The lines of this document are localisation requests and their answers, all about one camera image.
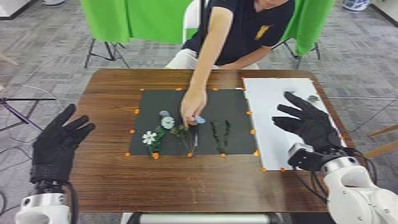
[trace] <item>green backdrop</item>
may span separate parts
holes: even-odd
[[[295,15],[289,21],[282,40],[295,38],[295,54],[304,56],[320,39],[334,0],[295,0]]]
[[[92,37],[108,42],[138,38],[181,44],[183,14],[192,0],[80,0]],[[296,39],[296,55],[314,47],[334,0],[295,0],[284,39]]]

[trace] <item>gray carpet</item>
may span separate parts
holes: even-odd
[[[99,68],[124,68],[121,61],[108,62],[99,58],[92,59],[89,69],[81,68],[89,41],[90,31],[78,0],[69,0],[64,6],[53,8],[44,7],[37,2],[12,21],[0,21],[0,52],[19,63],[19,66],[14,66],[0,61],[0,84],[5,86],[2,96],[49,97],[51,93],[62,106],[78,102],[94,71]],[[122,55],[133,68],[161,68],[179,49],[177,45],[142,40],[131,40],[126,47]],[[398,28],[371,9],[362,13],[352,13],[337,4],[320,39],[320,50],[321,60],[316,60],[316,54],[311,53],[302,61],[302,69],[316,74],[346,129],[352,131],[357,149],[364,152],[398,139],[398,133],[375,139],[366,137],[373,130],[398,123],[394,101]],[[99,43],[96,51],[103,53]],[[263,69],[293,68],[293,59],[284,47],[275,49],[261,60],[259,66]],[[23,85],[39,87],[49,93]],[[12,105],[26,112],[30,104],[12,103]],[[46,125],[58,109],[57,102],[42,103],[32,117],[39,125]],[[0,127],[14,121],[2,108]],[[30,153],[35,135],[37,132],[28,127],[2,132],[0,150],[19,147]],[[7,207],[18,205],[32,190],[30,162],[5,169],[25,160],[26,157],[18,149],[9,150],[0,156],[0,190],[7,194]],[[398,193],[398,151],[382,155],[373,161],[378,168],[378,184]],[[16,210],[10,210],[0,218],[2,224],[12,223]],[[115,223],[112,219],[117,219],[117,215],[87,214],[81,216],[81,223]]]

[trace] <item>white chair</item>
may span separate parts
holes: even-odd
[[[186,29],[193,29],[201,24],[201,0],[192,0],[183,16],[183,43],[186,41]]]

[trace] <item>wooden table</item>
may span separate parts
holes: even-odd
[[[261,171],[252,155],[126,156],[140,89],[186,88],[192,70],[99,70],[78,105],[97,125],[76,153],[81,212],[325,212],[293,171]],[[305,71],[215,71],[208,88],[247,78],[311,78],[348,145],[352,140],[314,76]]]

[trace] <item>white flower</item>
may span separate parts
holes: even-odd
[[[142,142],[144,142],[147,145],[153,144],[153,142],[154,142],[154,137],[156,137],[156,133],[151,133],[151,131],[147,131],[145,134],[142,135],[142,138],[144,138],[144,141],[142,141]]]
[[[165,129],[172,129],[172,127],[174,127],[174,118],[172,117],[163,117],[161,126]]]
[[[170,113],[169,113],[165,110],[161,110],[161,111],[158,112],[158,114],[160,114],[161,117],[170,117]]]

